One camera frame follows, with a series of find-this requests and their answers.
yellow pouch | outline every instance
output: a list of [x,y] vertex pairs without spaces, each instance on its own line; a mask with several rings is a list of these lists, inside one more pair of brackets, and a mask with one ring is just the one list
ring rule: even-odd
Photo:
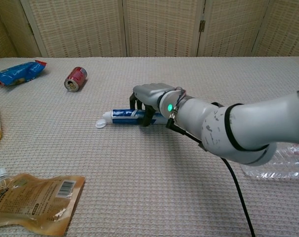
[[22,225],[48,236],[61,236],[70,222],[85,178],[39,179],[19,174],[0,181],[0,226]]

barcode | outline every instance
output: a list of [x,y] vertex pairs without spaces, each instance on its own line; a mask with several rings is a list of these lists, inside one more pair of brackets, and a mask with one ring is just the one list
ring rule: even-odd
[[75,183],[75,181],[65,180],[62,183],[56,197],[67,198],[68,195],[71,194],[72,188],[74,187]]

blue snack bag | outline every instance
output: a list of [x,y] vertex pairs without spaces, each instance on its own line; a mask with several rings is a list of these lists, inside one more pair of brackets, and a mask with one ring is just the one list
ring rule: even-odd
[[0,85],[17,85],[33,80],[46,66],[45,62],[23,63],[0,71]]

black band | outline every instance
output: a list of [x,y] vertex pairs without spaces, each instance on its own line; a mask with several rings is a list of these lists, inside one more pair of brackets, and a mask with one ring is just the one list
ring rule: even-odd
[[236,139],[235,139],[235,137],[233,135],[233,132],[232,132],[232,128],[230,126],[229,116],[230,116],[231,110],[235,106],[238,106],[238,105],[242,105],[242,104],[235,104],[235,105],[232,105],[232,106],[228,107],[227,110],[226,110],[226,112],[225,112],[225,116],[224,116],[225,130],[226,130],[226,134],[227,134],[227,137],[228,137],[230,143],[232,144],[232,146],[236,150],[241,151],[241,152],[258,152],[258,151],[266,149],[268,147],[268,145],[260,147],[259,149],[256,149],[256,150],[247,150],[247,149],[243,148],[241,145],[239,145],[239,143],[236,141]]

hinge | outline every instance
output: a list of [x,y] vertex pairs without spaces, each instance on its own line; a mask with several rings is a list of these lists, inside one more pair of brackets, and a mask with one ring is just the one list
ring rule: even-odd
[[199,32],[204,32],[205,20],[200,21]]
[[28,23],[28,25],[29,25],[29,28],[30,28],[30,31],[31,31],[32,35],[34,35],[34,32],[33,32],[33,29],[32,29],[32,27],[31,27],[31,24]]

